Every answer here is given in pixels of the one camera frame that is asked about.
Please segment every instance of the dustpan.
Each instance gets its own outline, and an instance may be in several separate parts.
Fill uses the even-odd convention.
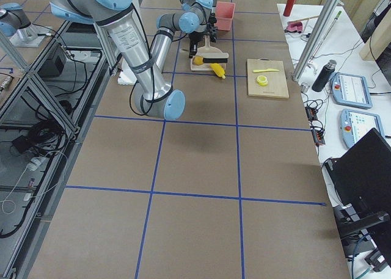
[[[219,48],[210,46],[210,38],[208,35],[203,36],[205,39],[205,46],[198,48],[197,54],[195,56],[202,56],[203,58],[228,58],[229,54],[222,52]],[[221,67],[225,70],[227,64],[226,63],[220,63]],[[204,63],[201,65],[195,65],[193,64],[193,58],[190,59],[190,69],[192,71],[206,71],[206,70],[212,70],[209,63]]]

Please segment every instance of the pink object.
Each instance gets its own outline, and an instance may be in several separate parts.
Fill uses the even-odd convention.
[[[217,28],[221,31],[229,31],[232,27],[235,3],[218,1],[216,5]]]
[[[285,32],[301,33],[303,31],[303,23],[301,21],[289,21]]]

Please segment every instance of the white cable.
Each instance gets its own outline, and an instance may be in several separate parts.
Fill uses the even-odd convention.
[[[46,153],[46,154],[44,155],[44,158],[45,158],[47,155],[51,154],[51,153],[59,153],[59,154],[61,154],[61,156],[65,157],[65,168],[68,167],[68,157],[67,157],[67,155],[65,155],[65,154],[64,154],[63,152],[61,152],[61,151],[52,151],[52,152]],[[8,200],[8,198],[12,195],[13,191],[14,191],[14,190],[16,189],[16,187],[18,186],[19,182],[20,182],[21,179],[22,179],[22,176],[26,173],[28,166],[29,166],[29,163],[26,165],[26,168],[24,168],[24,170],[23,170],[22,174],[20,175],[18,181],[16,182],[16,184],[14,185],[14,187],[12,188],[12,190],[9,192],[9,194],[6,196],[6,198],[3,199],[3,201],[0,201],[0,203],[1,203],[1,211],[2,211],[4,214],[7,214],[7,215],[8,215],[8,214],[12,214],[12,213],[15,212],[15,210],[16,210],[16,204],[15,204],[14,201]],[[63,174],[63,179],[64,179],[64,181],[65,181],[65,170],[63,170],[62,174]],[[38,198],[38,197],[41,197],[42,195],[45,195],[47,192],[49,192],[49,191],[51,191],[52,189],[54,189],[57,185],[58,185],[58,182],[57,182],[55,185],[53,185],[52,187],[50,187],[48,190],[44,191],[42,194],[36,195],[36,196],[33,196],[33,197],[30,197],[30,198]],[[7,212],[7,211],[4,210],[4,203],[5,203],[5,202],[9,202],[9,203],[12,203],[12,204],[13,204],[13,209],[12,209],[12,211]]]
[[[15,212],[16,204],[15,204],[14,201],[8,200],[8,198],[9,198],[10,195],[13,193],[13,191],[16,189],[16,187],[18,186],[20,180],[22,179],[22,176],[23,176],[24,173],[27,171],[27,166],[28,166],[28,164],[26,165],[26,168],[24,168],[22,174],[19,176],[18,181],[16,182],[16,184],[14,185],[14,187],[12,188],[12,190],[9,192],[8,196],[6,196],[5,199],[3,199],[3,201],[0,201],[0,203],[1,203],[1,211],[2,211],[4,214],[12,214],[13,212]],[[11,203],[13,204],[13,209],[12,209],[12,211],[10,211],[10,212],[7,212],[7,211],[4,210],[4,203],[7,202],[7,201],[8,201],[8,202],[11,202]]]
[[[52,152],[50,152],[50,153],[54,153],[54,152],[59,153],[59,154],[61,154],[61,156],[65,157],[65,168],[67,168],[67,167],[68,167],[68,157],[67,157],[67,155],[65,155],[63,152],[60,152],[60,151],[52,151]],[[62,171],[62,177],[63,177],[63,180],[65,181],[65,169]],[[45,195],[46,193],[48,193],[49,191],[51,191],[52,189],[54,189],[58,184],[59,184],[59,183],[56,182],[55,185],[53,185],[52,187],[50,187],[49,189],[47,189],[46,191],[44,191],[42,194],[40,194],[40,195],[35,195],[35,196],[30,197],[30,198],[38,198],[38,197],[41,197],[41,196]]]

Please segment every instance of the red bottle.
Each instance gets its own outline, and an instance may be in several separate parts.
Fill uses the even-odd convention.
[[[288,0],[287,1],[287,4],[285,5],[285,9],[283,11],[283,16],[290,16],[291,15],[291,11],[292,11],[292,8],[293,8],[293,4],[296,2],[296,0]]]

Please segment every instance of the yellow lid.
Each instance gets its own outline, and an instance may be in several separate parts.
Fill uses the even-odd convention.
[[[257,76],[258,85],[264,87],[268,85],[268,78],[266,76]]]

